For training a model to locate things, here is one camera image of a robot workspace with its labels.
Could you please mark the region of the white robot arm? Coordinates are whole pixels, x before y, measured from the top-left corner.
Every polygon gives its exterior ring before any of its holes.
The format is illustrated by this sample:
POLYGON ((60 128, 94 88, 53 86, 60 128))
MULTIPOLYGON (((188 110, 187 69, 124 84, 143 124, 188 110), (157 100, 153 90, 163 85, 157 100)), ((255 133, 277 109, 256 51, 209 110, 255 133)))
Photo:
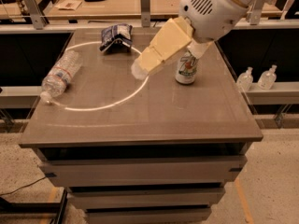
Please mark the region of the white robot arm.
POLYGON ((143 80, 167 60, 188 48, 200 58, 207 48, 227 35, 258 0, 180 0, 178 17, 168 20, 131 66, 143 80))

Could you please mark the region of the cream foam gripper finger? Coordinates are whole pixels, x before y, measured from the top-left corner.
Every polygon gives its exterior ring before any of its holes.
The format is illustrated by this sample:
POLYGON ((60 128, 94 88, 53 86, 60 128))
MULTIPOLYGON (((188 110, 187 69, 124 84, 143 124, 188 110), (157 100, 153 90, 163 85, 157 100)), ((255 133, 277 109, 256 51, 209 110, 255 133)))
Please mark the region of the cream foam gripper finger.
POLYGON ((192 41, 187 49, 194 58, 200 59, 211 45, 211 42, 197 43, 195 41, 192 41))
POLYGON ((157 72, 165 62, 192 42, 191 23, 182 17, 169 19, 131 66, 139 80, 157 72))

